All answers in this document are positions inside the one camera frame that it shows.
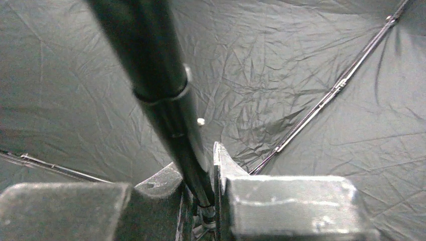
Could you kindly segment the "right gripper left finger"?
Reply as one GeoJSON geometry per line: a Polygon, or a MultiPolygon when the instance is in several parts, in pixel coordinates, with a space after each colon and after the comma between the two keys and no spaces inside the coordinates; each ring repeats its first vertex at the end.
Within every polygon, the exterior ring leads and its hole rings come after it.
{"type": "Polygon", "coordinates": [[[175,240],[182,184],[172,164],[138,185],[16,184],[1,193],[1,240],[175,240]]]}

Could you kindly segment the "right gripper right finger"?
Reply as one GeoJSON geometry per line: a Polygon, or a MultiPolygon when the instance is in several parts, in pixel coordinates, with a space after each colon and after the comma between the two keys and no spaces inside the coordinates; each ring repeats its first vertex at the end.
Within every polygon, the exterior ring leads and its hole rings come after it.
{"type": "Polygon", "coordinates": [[[214,143],[217,240],[380,240],[340,176],[250,175],[214,143]]]}

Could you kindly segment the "pink and black folding umbrella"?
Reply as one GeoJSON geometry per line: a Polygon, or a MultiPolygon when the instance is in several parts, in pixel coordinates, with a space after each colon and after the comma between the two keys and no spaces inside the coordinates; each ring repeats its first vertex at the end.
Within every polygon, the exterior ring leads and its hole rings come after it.
{"type": "MultiPolygon", "coordinates": [[[[257,166],[399,1],[171,1],[205,155],[257,166]]],[[[170,163],[84,1],[1,1],[1,150],[137,184],[170,163]]],[[[264,170],[339,175],[382,240],[425,240],[425,1],[264,170]]]]}

